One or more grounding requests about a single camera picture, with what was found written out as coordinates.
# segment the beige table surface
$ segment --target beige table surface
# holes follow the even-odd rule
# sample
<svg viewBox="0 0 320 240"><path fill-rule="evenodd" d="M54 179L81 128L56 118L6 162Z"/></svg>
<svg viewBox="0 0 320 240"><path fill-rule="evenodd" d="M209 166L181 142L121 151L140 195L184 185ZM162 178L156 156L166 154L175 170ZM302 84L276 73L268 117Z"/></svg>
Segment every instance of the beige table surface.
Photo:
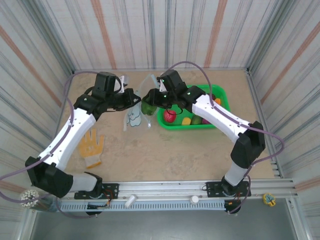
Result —
<svg viewBox="0 0 320 240"><path fill-rule="evenodd" d="M159 71L114 72L117 76L130 77L129 86L137 90L141 81ZM200 71L181 70L181 78L187 84L205 84ZM211 83L221 86L227 94L230 110L236 116L254 122L258 119L246 76L242 70L207 70ZM94 74L76 76L71 84L69 98L74 103L84 91L93 86ZM70 114L68 105L63 111L61 123ZM179 181L220 180L231 166L230 153L233 143L218 129L169 131L162 128L155 118L149 130L132 140L129 132L123 132L126 111L104 113L94 125L97 135L105 135L102 164L89 172L104 181ZM66 172L88 171L84 159L76 149ZM273 178L269 161L255 166L250 172L255 179Z"/></svg>

